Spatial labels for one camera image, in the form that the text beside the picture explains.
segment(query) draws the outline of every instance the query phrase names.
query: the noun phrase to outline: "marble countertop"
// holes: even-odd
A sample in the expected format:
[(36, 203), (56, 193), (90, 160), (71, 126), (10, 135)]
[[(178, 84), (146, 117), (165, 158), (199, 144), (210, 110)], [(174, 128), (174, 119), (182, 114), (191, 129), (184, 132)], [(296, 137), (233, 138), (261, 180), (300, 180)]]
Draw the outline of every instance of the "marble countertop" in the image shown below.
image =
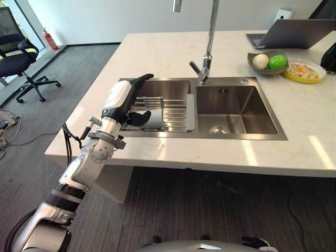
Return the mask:
[[(217, 31), (211, 77), (256, 76), (288, 141), (127, 137), (125, 149), (116, 151), (108, 164), (336, 177), (336, 76), (305, 85), (281, 75), (258, 75), (249, 67), (247, 53), (266, 50), (255, 50), (245, 34), (262, 32)], [(285, 52), (288, 58), (319, 64), (334, 41), (335, 31), (310, 49)], [(67, 120), (68, 128), (81, 135), (90, 115), (100, 117), (108, 90), (120, 78), (148, 72), (157, 78), (195, 78), (188, 63), (202, 64), (206, 43), (207, 32), (128, 34)], [(66, 166), (62, 131), (45, 154)]]

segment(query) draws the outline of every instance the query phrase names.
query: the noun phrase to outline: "green apple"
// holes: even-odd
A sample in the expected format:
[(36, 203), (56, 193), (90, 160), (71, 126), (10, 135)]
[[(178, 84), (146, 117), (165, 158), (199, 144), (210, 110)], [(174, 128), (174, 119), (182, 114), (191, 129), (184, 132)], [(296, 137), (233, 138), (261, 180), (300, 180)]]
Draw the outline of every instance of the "green apple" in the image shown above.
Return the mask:
[(274, 69), (279, 67), (284, 67), (286, 65), (286, 57), (284, 55), (275, 55), (273, 57), (270, 57), (268, 61), (268, 68)]

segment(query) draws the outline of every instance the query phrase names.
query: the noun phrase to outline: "dish rack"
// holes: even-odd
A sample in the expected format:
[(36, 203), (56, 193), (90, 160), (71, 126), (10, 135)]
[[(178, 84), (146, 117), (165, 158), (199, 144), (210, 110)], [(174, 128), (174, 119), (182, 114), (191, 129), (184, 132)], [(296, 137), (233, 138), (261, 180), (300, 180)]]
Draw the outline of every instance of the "dish rack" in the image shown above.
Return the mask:
[(124, 124), (122, 131), (187, 131), (187, 100), (169, 100), (163, 97), (137, 97), (130, 112), (162, 110), (164, 127), (161, 129), (140, 129)]

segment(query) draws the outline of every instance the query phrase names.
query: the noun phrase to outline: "bowl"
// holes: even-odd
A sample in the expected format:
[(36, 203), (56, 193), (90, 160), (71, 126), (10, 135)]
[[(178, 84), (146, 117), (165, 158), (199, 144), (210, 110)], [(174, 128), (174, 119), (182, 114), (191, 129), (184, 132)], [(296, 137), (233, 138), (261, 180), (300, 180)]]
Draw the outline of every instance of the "bowl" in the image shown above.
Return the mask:
[(286, 56), (286, 54), (285, 54), (284, 51), (282, 51), (282, 50), (274, 50), (274, 51), (264, 52), (262, 54), (266, 54), (268, 58), (271, 58), (271, 57), (273, 57), (275, 55), (284, 55), (285, 58), (286, 58), (286, 60), (287, 60), (287, 62), (286, 62), (286, 65), (284, 67), (269, 69), (268, 65), (267, 65), (267, 67), (265, 69), (258, 70), (255, 66), (253, 66), (252, 60), (253, 60), (254, 57), (256, 57), (259, 54), (251, 54), (251, 53), (249, 53), (247, 55), (247, 62), (250, 65), (250, 67), (252, 67), (253, 70), (255, 72), (257, 72), (258, 74), (261, 74), (261, 75), (278, 75), (278, 74), (280, 74), (280, 73), (282, 73), (282, 72), (284, 72), (284, 71), (286, 71), (288, 69), (288, 67), (289, 67), (289, 65), (288, 65), (288, 58), (287, 58), (287, 56)]
[(308, 60), (304, 60), (304, 59), (290, 59), (289, 60), (289, 64), (300, 64), (300, 65), (305, 65), (309, 68), (311, 68), (312, 70), (316, 71), (319, 74), (319, 78), (318, 79), (308, 79), (308, 78), (304, 78), (304, 77), (300, 77), (300, 76), (296, 76), (292, 73), (290, 73), (288, 70), (286, 70), (285, 72), (282, 73), (283, 76), (287, 77), (288, 79), (291, 79), (293, 81), (299, 82), (299, 83), (305, 83), (305, 84), (315, 84), (317, 82), (319, 82), (320, 80), (322, 80), (327, 72), (325, 71), (324, 68), (322, 68), (321, 66), (310, 62)]

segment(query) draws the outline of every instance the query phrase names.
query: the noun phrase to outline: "yellow plate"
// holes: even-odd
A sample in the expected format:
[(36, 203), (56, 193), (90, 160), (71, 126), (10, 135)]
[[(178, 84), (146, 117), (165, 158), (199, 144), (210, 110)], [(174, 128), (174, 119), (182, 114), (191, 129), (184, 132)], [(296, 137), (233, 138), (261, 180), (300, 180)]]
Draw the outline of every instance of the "yellow plate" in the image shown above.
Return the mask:
[(303, 77), (299, 77), (296, 75), (291, 74), (290, 72), (288, 72), (288, 70), (286, 70), (285, 72), (282, 73), (283, 76), (287, 77), (288, 79), (291, 79), (293, 81), (296, 82), (300, 82), (300, 83), (305, 83), (305, 84), (314, 84), (319, 82), (320, 80), (322, 80), (327, 72), (319, 65), (310, 62), (308, 60), (304, 60), (304, 59), (289, 59), (288, 60), (289, 65), (290, 64), (300, 64), (300, 65), (306, 65), (307, 67), (311, 68), (312, 70), (316, 71), (319, 74), (319, 79), (308, 79), (308, 78), (303, 78)]

